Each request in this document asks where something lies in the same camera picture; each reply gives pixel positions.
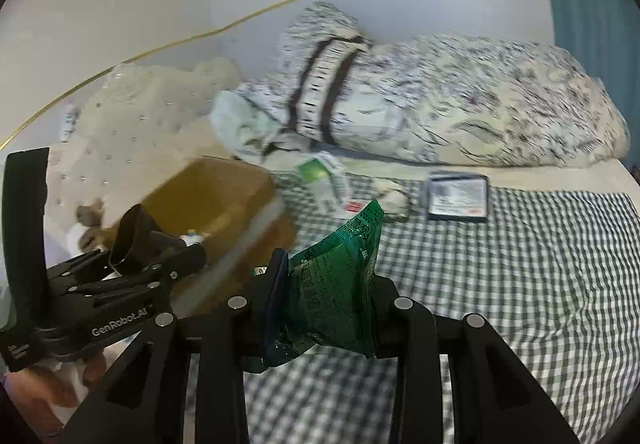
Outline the person left hand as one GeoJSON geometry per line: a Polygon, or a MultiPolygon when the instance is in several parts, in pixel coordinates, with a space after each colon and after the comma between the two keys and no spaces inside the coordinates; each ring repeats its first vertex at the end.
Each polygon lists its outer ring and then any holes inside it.
{"type": "MultiPolygon", "coordinates": [[[[103,351],[84,357],[80,365],[80,383],[92,390],[100,382],[106,369],[107,361],[103,351]]],[[[72,408],[79,404],[75,386],[70,380],[55,375],[47,367],[34,365],[20,372],[8,372],[4,385],[12,400],[22,406],[45,402],[72,408]]]]}

